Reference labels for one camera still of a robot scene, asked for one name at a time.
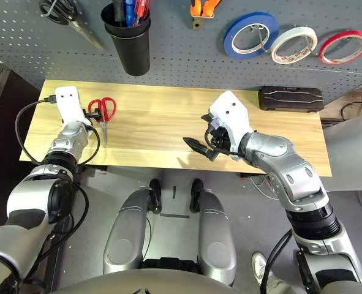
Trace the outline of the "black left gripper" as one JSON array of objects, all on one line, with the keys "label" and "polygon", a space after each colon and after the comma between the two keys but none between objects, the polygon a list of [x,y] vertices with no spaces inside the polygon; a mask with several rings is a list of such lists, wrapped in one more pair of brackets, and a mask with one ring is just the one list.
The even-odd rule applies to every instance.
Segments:
[{"label": "black left gripper", "polygon": [[103,116],[99,108],[95,108],[94,111],[83,109],[83,114],[85,118],[95,120],[95,122],[100,123],[103,121]]}]

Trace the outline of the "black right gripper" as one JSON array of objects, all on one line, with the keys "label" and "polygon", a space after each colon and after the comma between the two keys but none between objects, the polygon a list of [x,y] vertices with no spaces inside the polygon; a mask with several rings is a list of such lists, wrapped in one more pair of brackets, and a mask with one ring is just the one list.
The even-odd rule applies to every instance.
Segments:
[{"label": "black right gripper", "polygon": [[[206,122],[211,122],[213,117],[209,114],[205,114],[201,116],[201,119]],[[204,138],[209,148],[194,138],[183,137],[183,140],[193,151],[205,156],[210,161],[214,161],[219,153],[227,156],[239,156],[238,152],[230,150],[230,138],[224,127],[219,126],[215,128],[212,123],[208,123]]]}]

